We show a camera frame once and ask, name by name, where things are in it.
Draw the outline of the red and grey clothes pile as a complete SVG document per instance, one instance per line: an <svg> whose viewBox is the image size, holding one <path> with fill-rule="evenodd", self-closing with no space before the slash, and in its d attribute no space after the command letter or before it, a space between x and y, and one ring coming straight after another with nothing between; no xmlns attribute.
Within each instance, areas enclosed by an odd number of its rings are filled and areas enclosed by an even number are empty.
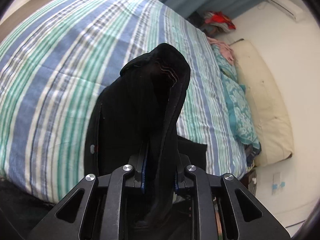
<svg viewBox="0 0 320 240"><path fill-rule="evenodd" d="M203 15L204 23L200 29L208 35L230 33L236 30L232 20L222 12L206 11Z"/></svg>

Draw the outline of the cream padded headboard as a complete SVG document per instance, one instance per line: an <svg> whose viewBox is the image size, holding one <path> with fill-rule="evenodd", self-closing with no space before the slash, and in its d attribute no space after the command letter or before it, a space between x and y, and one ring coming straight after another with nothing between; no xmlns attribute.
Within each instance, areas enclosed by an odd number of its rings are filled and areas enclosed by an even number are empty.
<svg viewBox="0 0 320 240"><path fill-rule="evenodd" d="M267 166L292 157L295 148L289 114L266 62L248 40L238 40L231 48L261 144L255 164Z"/></svg>

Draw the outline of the teal floral pillow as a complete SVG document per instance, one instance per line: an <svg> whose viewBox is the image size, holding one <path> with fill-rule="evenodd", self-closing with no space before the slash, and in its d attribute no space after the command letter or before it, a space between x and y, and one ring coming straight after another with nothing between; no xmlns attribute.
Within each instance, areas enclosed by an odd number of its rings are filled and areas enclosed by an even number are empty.
<svg viewBox="0 0 320 240"><path fill-rule="evenodd" d="M260 142L245 97L246 87L239 83L235 65L229 64L216 47L212 46L212 50L221 72L231 131L236 140L243 145L252 144L255 148L259 148Z"/></svg>

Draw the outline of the pink cloth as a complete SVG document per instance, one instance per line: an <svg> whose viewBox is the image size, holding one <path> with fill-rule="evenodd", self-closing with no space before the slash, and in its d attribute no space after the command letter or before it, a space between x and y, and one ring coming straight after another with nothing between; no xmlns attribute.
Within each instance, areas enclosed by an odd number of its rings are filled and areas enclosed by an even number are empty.
<svg viewBox="0 0 320 240"><path fill-rule="evenodd" d="M219 50L220 54L229 64L234 65L234 51L228 44L211 37L207 37L207 41L211 46Z"/></svg>

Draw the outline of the black pants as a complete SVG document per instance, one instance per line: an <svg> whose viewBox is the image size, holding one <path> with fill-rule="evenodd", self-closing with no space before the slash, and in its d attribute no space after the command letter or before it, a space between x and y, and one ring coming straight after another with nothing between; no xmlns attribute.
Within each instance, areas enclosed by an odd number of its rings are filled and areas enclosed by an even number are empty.
<svg viewBox="0 0 320 240"><path fill-rule="evenodd" d="M207 145L177 135L177 120L190 81L190 67L162 43L128 62L99 95L89 121L85 174L103 176L143 155L142 189L127 192L129 239L189 239L189 203L174 204L175 161L186 155L206 167Z"/></svg>

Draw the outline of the white air conditioner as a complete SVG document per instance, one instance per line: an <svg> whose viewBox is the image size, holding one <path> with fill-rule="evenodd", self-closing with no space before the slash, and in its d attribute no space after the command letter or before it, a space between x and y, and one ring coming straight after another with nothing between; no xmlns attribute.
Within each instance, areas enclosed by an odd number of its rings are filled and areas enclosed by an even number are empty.
<svg viewBox="0 0 320 240"><path fill-rule="evenodd" d="M303 9L290 0L268 0L268 2L296 22L305 18Z"/></svg>

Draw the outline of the dark blue garment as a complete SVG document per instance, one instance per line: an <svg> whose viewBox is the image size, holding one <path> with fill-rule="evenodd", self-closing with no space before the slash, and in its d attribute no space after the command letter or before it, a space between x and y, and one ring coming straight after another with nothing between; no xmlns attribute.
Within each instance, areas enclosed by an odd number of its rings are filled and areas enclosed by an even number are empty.
<svg viewBox="0 0 320 240"><path fill-rule="evenodd" d="M261 144L259 144L259 148L255 148L252 144L244 145L245 154L246 154L246 164L247 167L251 167L254 165L254 159L258 156L261 152Z"/></svg>

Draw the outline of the striped blue green bedsheet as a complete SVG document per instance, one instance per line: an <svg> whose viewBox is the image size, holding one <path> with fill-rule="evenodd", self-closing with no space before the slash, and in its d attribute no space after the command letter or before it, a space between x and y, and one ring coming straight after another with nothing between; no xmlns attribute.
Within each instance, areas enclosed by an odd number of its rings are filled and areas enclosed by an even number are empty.
<svg viewBox="0 0 320 240"><path fill-rule="evenodd" d="M158 0L53 0L1 42L1 177L58 202L84 176L84 145L101 91L161 43L191 68L178 134L206 144L208 173L247 171L206 36Z"/></svg>

